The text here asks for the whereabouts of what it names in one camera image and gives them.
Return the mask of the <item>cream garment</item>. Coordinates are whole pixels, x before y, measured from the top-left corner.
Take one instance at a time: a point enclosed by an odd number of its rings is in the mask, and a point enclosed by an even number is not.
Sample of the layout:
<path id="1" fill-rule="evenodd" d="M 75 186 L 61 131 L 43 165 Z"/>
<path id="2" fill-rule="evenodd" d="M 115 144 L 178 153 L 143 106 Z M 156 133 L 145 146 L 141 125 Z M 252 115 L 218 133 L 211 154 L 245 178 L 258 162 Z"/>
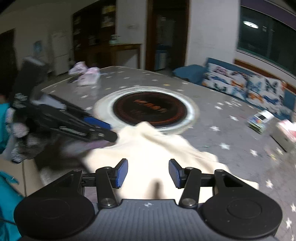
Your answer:
<path id="1" fill-rule="evenodd" d="M 115 190 L 121 199 L 180 200 L 169 174 L 169 161 L 175 159 L 183 168 L 193 167 L 205 174 L 229 168 L 211 153 L 195 149 L 180 135 L 165 135 L 146 122 L 126 126 L 118 132 L 114 145 L 94 149 L 82 160 L 90 173 L 105 166 L 114 167 L 121 159 L 128 160 L 128 173 L 121 188 Z"/>

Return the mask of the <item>dark wooden side table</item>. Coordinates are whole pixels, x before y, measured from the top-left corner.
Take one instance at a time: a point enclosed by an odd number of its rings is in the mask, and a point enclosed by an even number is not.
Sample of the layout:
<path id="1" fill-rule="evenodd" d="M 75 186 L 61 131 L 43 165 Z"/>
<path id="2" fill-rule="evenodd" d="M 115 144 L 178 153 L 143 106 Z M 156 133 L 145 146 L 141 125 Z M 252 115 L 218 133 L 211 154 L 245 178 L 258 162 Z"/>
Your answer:
<path id="1" fill-rule="evenodd" d="M 116 65 L 116 54 L 120 51 L 137 51 L 137 68 L 141 67 L 141 44 L 122 43 L 122 44 L 108 44 L 108 45 L 97 45 L 90 47 L 86 51 L 86 63 L 90 65 L 95 64 L 95 56 L 98 54 L 108 54 L 110 58 L 111 66 Z"/>

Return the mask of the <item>white refrigerator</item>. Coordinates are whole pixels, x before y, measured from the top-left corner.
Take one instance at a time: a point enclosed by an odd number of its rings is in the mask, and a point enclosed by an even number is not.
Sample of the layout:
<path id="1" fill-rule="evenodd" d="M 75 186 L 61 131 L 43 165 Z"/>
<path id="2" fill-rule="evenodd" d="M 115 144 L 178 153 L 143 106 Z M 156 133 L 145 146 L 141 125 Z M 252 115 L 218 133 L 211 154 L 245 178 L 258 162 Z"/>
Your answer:
<path id="1" fill-rule="evenodd" d="M 56 75 L 61 75 L 69 70 L 69 48 L 67 37 L 63 32 L 52 35 L 53 63 Z"/>

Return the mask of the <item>round built-in induction cooker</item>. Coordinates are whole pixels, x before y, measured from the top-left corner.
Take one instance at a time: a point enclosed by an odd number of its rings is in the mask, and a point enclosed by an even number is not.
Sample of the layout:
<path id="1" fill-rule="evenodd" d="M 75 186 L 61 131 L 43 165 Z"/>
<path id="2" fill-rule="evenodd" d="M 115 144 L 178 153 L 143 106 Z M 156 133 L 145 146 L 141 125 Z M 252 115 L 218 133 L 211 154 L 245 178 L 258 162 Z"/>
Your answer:
<path id="1" fill-rule="evenodd" d="M 110 93 L 93 106 L 93 115 L 118 131 L 148 122 L 165 134 L 181 134 L 197 121 L 200 111 L 189 97 L 155 86 L 136 86 Z"/>

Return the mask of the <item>clear box colourful items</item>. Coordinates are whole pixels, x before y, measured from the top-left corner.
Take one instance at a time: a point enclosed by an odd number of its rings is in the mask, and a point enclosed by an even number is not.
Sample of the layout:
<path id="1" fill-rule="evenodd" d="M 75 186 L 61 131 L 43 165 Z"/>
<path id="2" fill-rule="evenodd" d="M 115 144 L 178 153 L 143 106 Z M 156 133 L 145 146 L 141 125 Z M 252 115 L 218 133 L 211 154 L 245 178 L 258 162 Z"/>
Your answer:
<path id="1" fill-rule="evenodd" d="M 251 129 L 259 134 L 262 134 L 266 129 L 264 122 L 256 116 L 252 116 L 247 123 Z"/>

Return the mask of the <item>blue sofa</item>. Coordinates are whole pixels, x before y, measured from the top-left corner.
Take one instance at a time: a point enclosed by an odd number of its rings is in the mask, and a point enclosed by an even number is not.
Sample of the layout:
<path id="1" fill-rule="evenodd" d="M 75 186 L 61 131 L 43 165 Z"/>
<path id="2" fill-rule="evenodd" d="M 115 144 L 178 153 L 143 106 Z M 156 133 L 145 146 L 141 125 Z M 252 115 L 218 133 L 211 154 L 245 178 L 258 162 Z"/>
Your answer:
<path id="1" fill-rule="evenodd" d="M 173 75 L 266 109 L 280 120 L 294 121 L 295 93 L 280 79 L 213 58 L 208 58 L 205 66 L 194 64 L 177 68 Z"/>

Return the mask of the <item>white tissue box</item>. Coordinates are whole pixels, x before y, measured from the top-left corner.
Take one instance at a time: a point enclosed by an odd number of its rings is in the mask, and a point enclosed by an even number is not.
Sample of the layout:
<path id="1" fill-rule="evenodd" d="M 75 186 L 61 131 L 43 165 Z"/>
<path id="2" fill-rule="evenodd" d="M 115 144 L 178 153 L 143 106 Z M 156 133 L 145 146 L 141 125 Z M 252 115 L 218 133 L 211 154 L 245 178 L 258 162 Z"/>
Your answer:
<path id="1" fill-rule="evenodd" d="M 289 120 L 279 121 L 271 133 L 271 137 L 286 151 L 295 148 L 295 122 Z"/>

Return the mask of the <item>left butterfly print pillow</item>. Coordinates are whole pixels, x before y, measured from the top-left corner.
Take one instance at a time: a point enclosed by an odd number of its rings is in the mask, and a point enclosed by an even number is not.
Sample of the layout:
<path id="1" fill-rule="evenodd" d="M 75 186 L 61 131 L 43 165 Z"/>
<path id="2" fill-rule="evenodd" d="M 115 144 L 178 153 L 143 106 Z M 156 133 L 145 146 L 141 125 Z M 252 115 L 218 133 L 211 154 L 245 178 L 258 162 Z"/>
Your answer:
<path id="1" fill-rule="evenodd" d="M 203 75 L 202 85 L 210 89 L 244 100 L 246 97 L 248 75 L 241 71 L 229 70 L 209 63 Z"/>

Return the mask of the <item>butterfly print pillow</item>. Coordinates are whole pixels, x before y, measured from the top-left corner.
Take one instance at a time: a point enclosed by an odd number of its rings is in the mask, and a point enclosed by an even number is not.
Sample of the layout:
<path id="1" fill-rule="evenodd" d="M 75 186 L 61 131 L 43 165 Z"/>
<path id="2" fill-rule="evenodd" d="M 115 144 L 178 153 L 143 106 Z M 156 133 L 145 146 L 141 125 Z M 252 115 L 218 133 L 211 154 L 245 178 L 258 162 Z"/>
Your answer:
<path id="1" fill-rule="evenodd" d="M 250 104 L 266 109 L 270 113 L 281 114 L 284 97 L 283 81 L 262 75 L 249 76 L 246 101 Z"/>
<path id="2" fill-rule="evenodd" d="M 202 85 L 210 89 L 244 100 L 246 97 L 248 75 L 241 71 L 229 70 L 209 63 L 203 75 Z"/>

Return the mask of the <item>right butterfly print pillow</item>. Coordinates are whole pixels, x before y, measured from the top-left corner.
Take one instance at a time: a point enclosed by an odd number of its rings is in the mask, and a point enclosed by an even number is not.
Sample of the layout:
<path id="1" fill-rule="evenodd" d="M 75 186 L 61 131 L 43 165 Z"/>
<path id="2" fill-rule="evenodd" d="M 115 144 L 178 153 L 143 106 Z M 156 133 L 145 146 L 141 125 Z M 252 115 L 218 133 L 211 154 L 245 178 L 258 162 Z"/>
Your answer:
<path id="1" fill-rule="evenodd" d="M 249 76 L 246 101 L 250 104 L 266 109 L 270 113 L 281 114 L 284 97 L 283 81 L 262 75 Z"/>

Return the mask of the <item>dark wooden doorway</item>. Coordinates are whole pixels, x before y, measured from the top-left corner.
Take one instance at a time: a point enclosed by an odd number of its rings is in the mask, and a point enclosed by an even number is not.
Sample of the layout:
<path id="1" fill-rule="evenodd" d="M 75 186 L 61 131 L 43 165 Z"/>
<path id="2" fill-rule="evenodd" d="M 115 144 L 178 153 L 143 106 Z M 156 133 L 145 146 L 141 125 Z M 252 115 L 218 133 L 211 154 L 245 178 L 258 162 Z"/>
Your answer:
<path id="1" fill-rule="evenodd" d="M 189 1 L 148 1 L 145 69 L 174 70 L 185 64 Z"/>

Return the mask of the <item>dark green framed window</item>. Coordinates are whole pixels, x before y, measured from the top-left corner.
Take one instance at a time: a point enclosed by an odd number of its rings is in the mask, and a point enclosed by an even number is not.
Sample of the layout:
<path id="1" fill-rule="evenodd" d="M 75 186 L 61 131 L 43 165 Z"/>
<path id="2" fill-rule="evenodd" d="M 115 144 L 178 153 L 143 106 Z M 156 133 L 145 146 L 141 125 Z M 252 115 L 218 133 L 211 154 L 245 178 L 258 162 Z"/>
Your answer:
<path id="1" fill-rule="evenodd" d="M 240 10 L 238 49 L 295 75 L 295 30 L 244 6 Z"/>

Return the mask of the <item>dark wall shelf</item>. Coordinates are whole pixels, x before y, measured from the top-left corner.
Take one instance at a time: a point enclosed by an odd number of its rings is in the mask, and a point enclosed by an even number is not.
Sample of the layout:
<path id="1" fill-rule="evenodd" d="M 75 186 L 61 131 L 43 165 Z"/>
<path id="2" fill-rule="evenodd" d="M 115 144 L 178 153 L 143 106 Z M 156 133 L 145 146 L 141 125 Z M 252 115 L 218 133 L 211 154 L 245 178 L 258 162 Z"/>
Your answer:
<path id="1" fill-rule="evenodd" d="M 88 67 L 111 65 L 109 41 L 115 35 L 116 1 L 96 1 L 72 15 L 74 61 Z"/>

